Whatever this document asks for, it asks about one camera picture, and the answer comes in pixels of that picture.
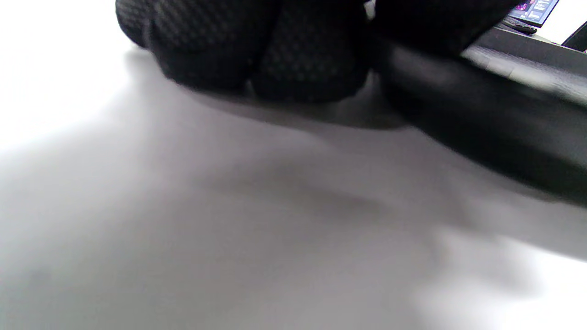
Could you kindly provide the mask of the person's left hand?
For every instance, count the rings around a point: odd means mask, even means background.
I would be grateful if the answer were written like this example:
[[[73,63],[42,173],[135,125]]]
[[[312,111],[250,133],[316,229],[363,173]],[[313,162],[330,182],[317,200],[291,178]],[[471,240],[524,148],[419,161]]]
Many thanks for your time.
[[[370,35],[457,58],[519,0],[116,0],[119,27],[168,79],[273,102],[354,96],[369,73]]]

